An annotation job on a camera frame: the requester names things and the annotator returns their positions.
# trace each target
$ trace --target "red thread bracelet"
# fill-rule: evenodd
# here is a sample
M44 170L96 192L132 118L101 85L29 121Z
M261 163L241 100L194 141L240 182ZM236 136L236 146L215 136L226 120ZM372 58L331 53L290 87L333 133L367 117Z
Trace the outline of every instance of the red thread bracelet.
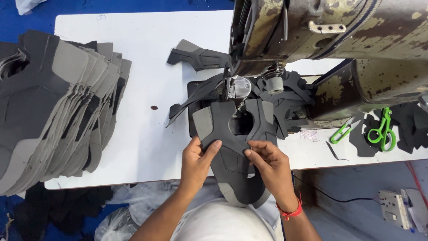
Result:
M276 203L275 207L278 208L281 216L284 216L284 219L286 221L288 221L290 219L290 217L297 217L297 216L299 216L302 213L302 211L303 211L303 209L302 209L302 194L300 194L300 200L299 200L298 197L296 197L296 198L297 198L297 201L299 202L299 206L297 207L297 209L294 212L291 212L291 213L287 213L287 212L283 211L279 207L278 202Z

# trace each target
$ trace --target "rusty machine body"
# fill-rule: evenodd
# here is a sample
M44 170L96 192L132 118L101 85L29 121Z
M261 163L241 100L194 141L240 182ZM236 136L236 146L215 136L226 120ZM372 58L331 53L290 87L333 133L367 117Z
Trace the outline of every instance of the rusty machine body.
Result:
M315 82L313 120L428 94L427 50L428 0L235 1L232 76L274 77L300 59L347 59Z

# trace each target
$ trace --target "spring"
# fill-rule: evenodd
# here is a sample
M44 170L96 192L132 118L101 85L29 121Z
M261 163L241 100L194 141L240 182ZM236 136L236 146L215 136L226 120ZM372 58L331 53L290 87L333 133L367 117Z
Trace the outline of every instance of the spring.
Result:
M278 64L266 67L262 71L262 78L268 80L273 77L281 77L284 73L284 68Z
M239 25L238 25L239 35L244 33L245 24L248 18L248 13L250 12L250 7L251 7L251 0L245 0L242 6L241 16L239 18Z

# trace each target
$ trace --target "green scissors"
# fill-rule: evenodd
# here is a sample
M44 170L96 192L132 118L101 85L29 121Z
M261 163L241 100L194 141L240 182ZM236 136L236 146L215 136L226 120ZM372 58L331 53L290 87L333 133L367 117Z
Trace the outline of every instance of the green scissors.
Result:
M355 127L358 126L358 124L360 123L361 120L355 121L354 123L352 123L352 121L354 120L355 117L352 117L351 119L349 119L345 124L343 124L343 126L336 131L336 133L334 133L334 135L330 138L331 143L333 144L337 144L339 143L340 140L342 140L349 132L352 131L352 129L354 129ZM341 137L339 139L336 140L336 137L338 135L341 135Z
M367 139L369 140L369 142L373 144L381 142L380 148L382 151L392 151L395 147L395 134L389 128L389 124L391 123L391 114L392 111L389 109L389 107L384 108L382 111L382 120L380 121L379 129L371 129L367 134ZM374 140L370 138L370 133L372 131L375 131L377 133L377 138ZM385 149L386 136L388 135L388 133L391 135L391 146L389 147L389 149Z

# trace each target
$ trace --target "white plastic bag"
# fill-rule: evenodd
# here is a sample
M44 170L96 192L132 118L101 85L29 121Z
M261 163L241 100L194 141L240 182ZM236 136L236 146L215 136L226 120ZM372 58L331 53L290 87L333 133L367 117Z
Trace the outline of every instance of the white plastic bag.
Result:
M128 208L110 213L95 230L95 241L128 241L137 231Z
M129 203L132 220L139 226L172 194L169 181L139 183L133 188L123 185L113 191L113 198L106 203Z
M46 0L15 0L16 8L18 9L19 15L24 15L35 6L39 5Z

